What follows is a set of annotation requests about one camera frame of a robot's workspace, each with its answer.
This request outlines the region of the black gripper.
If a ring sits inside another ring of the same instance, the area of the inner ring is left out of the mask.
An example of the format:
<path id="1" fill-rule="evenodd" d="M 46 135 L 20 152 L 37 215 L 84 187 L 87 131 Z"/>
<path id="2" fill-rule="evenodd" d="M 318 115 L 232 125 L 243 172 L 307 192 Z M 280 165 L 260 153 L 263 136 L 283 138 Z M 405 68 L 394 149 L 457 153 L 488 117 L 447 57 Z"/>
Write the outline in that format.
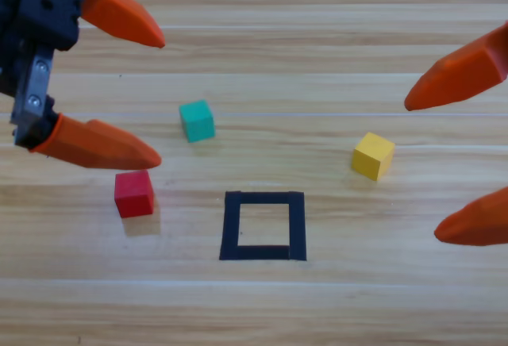
<path id="1" fill-rule="evenodd" d="M 81 13 L 113 37 L 165 46 L 162 29 L 135 0 L 1 0 L 1 92 L 14 99 L 12 122 L 43 117 L 54 51 L 76 44 Z"/>

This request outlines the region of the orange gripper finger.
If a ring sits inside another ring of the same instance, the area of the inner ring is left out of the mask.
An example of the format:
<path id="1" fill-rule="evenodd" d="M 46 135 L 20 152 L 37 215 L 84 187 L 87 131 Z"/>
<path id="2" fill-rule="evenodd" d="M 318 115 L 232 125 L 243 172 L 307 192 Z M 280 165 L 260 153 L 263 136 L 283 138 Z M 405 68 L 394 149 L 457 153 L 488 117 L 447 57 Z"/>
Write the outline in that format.
<path id="1" fill-rule="evenodd" d="M 41 115 L 13 110 L 17 146 L 92 169 L 144 170 L 161 165 L 160 154 L 132 133 L 100 120 L 77 121 L 52 106 L 47 102 Z"/>
<path id="2" fill-rule="evenodd" d="M 441 242 L 467 246 L 507 243 L 507 188 L 485 195 L 447 216 L 435 229 Z"/>
<path id="3" fill-rule="evenodd" d="M 507 24 L 439 59 L 411 88 L 404 106 L 424 110 L 462 102 L 507 78 Z"/>

